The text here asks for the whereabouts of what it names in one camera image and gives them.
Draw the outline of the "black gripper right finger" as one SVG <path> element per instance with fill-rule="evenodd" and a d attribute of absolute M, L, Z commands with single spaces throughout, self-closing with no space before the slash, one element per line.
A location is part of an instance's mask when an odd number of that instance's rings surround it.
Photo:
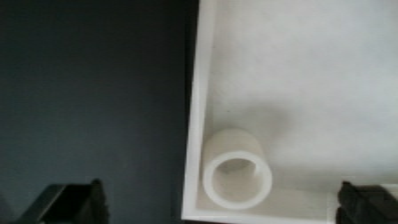
<path fill-rule="evenodd" d="M 398 224 L 398 184 L 341 183 L 335 224 Z"/>

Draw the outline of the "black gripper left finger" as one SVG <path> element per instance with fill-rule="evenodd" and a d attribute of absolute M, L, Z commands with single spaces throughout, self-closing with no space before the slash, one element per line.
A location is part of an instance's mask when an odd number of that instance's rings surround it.
<path fill-rule="evenodd" d="M 51 184 L 12 224 L 108 224 L 103 183 Z"/>

